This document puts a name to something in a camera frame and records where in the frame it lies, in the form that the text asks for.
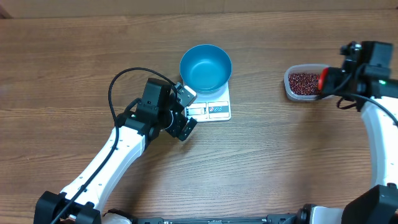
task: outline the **blue plastic bowl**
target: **blue plastic bowl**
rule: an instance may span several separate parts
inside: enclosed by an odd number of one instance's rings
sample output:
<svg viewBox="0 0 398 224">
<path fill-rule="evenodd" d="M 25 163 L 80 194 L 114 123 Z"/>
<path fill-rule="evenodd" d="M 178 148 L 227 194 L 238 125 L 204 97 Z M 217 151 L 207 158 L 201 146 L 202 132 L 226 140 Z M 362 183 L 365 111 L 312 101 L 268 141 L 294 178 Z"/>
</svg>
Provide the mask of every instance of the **blue plastic bowl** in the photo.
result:
<svg viewBox="0 0 398 224">
<path fill-rule="evenodd" d="M 197 45 L 182 57 L 180 73 L 184 83 L 197 93 L 210 94 L 228 82 L 232 62 L 228 54 L 217 46 Z"/>
</svg>

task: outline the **clear plastic container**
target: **clear plastic container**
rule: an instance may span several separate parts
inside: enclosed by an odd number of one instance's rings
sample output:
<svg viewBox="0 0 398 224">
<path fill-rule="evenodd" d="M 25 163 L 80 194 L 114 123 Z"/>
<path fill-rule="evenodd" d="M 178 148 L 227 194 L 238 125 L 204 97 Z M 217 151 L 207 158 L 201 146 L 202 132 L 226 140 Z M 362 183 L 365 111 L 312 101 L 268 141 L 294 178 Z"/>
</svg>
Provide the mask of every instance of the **clear plastic container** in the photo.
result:
<svg viewBox="0 0 398 224">
<path fill-rule="evenodd" d="M 290 67 L 285 73 L 285 89 L 287 98 L 293 101 L 313 101 L 317 95 L 297 95 L 292 92 L 289 85 L 289 75 L 292 73 L 317 73 L 321 74 L 324 68 L 329 67 L 329 65 L 323 64 L 305 64 L 305 65 L 294 65 Z"/>
</svg>

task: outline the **red beans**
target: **red beans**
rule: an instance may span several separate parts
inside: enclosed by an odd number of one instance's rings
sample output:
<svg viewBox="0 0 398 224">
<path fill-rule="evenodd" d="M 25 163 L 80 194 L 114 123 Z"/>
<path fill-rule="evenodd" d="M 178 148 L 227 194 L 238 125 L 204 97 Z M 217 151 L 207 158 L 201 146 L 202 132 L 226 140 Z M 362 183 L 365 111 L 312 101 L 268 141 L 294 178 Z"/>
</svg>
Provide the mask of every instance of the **red beans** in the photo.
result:
<svg viewBox="0 0 398 224">
<path fill-rule="evenodd" d="M 289 75 L 289 85 L 293 93 L 297 95 L 319 95 L 319 74 L 292 73 Z"/>
</svg>

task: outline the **beige wall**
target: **beige wall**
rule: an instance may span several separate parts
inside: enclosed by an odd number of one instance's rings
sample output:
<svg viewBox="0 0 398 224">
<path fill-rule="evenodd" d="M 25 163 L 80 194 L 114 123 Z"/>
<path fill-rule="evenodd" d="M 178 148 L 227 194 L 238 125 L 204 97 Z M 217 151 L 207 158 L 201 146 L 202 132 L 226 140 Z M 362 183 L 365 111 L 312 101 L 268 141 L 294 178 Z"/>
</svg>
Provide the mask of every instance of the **beige wall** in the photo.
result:
<svg viewBox="0 0 398 224">
<path fill-rule="evenodd" d="M 0 0 L 6 17 L 395 9 L 396 0 Z"/>
</svg>

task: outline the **wooden table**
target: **wooden table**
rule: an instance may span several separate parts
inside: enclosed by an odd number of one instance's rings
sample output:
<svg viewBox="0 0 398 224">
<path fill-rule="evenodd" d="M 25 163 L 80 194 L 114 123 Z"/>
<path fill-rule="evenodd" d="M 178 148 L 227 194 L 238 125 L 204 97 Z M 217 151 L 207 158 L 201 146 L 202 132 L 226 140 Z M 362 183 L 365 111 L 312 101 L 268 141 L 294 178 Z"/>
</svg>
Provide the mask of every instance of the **wooden table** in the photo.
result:
<svg viewBox="0 0 398 224">
<path fill-rule="evenodd" d="M 369 188 L 360 114 L 337 98 L 293 103 L 292 65 L 340 66 L 352 40 L 398 44 L 398 13 L 267 12 L 0 21 L 0 223 L 32 223 L 37 199 L 75 179 L 113 126 L 107 91 L 129 67 L 179 79 L 185 51 L 211 43 L 233 61 L 232 120 L 163 133 L 127 170 L 106 209 L 138 217 L 241 217 L 344 207 Z M 398 54 L 392 69 L 398 74 Z M 117 111 L 149 74 L 118 80 Z"/>
</svg>

